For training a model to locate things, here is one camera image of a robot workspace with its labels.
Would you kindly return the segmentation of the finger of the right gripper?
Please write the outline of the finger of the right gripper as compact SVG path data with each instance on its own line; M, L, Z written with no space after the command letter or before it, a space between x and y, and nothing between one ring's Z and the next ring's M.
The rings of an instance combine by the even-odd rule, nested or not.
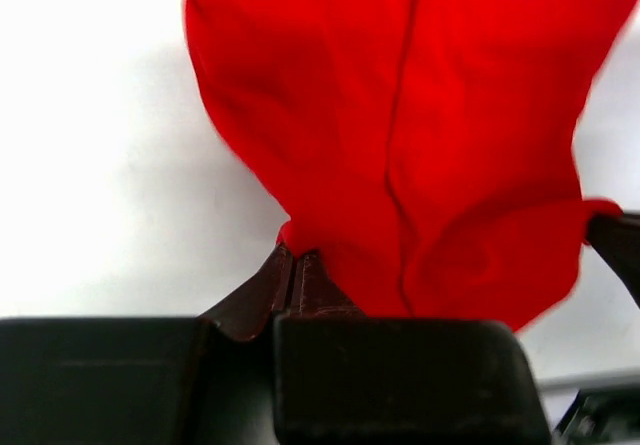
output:
M638 212L595 215L588 223L587 243L622 281L640 305L640 218Z

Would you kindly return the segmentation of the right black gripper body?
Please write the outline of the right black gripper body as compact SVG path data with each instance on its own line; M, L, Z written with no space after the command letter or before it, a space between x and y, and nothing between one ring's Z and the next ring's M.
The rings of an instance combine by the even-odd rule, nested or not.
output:
M554 444L638 444L639 385L581 389L558 424Z

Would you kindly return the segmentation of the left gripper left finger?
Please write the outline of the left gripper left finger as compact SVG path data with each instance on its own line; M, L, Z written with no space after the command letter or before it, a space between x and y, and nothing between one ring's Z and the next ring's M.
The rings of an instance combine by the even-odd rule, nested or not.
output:
M205 444L234 381L266 375L294 261L276 247L200 316L39 317L1 323L5 444Z

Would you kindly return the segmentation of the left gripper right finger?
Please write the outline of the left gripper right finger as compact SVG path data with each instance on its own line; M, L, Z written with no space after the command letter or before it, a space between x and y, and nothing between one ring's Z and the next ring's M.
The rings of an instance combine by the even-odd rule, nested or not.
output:
M314 255L273 323L282 444L547 444L529 363L495 321L368 318Z

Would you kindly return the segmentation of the red t shirt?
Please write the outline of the red t shirt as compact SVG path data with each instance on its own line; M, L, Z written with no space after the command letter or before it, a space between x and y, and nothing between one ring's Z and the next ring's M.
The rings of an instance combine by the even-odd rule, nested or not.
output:
M185 0L204 107L375 316L499 320L562 301L588 222L572 153L638 0Z

